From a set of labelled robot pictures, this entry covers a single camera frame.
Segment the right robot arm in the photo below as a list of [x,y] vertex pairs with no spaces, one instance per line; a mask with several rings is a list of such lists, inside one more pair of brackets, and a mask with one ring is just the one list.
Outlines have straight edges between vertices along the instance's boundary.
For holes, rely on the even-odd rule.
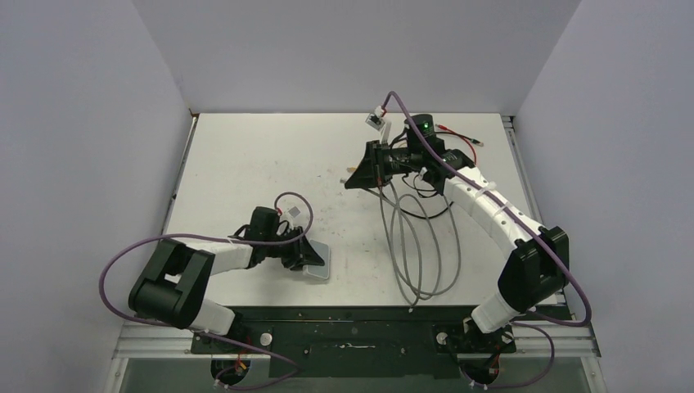
[[497,191],[469,156],[448,149],[431,115],[415,115],[405,123],[400,135],[406,141],[404,147],[389,142],[390,122],[384,115],[371,113],[366,122],[381,137],[367,143],[345,188],[374,189],[395,175],[421,174],[437,194],[475,220],[507,257],[493,294],[473,309],[462,329],[469,348],[486,349],[497,330],[568,284],[566,233],[527,217]]

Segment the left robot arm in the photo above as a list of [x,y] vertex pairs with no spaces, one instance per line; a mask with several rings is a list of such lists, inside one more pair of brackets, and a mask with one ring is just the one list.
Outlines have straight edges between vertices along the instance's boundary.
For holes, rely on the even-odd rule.
[[330,249],[302,236],[303,230],[292,215],[258,206],[237,232],[238,243],[162,239],[136,280],[128,306],[179,329],[211,332],[221,351],[234,352],[243,344],[244,330],[235,324],[233,310],[206,298],[210,277],[277,259],[285,269],[327,278]]

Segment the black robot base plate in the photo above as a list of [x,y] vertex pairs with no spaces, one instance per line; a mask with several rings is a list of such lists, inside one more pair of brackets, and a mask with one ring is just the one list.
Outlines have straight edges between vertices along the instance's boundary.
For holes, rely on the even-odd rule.
[[296,368],[301,377],[406,377],[453,379],[494,366],[499,355],[519,352],[519,323],[494,333],[467,322],[470,306],[273,307],[242,306],[234,342],[195,334],[195,355],[235,359],[238,342],[278,354],[269,374]]

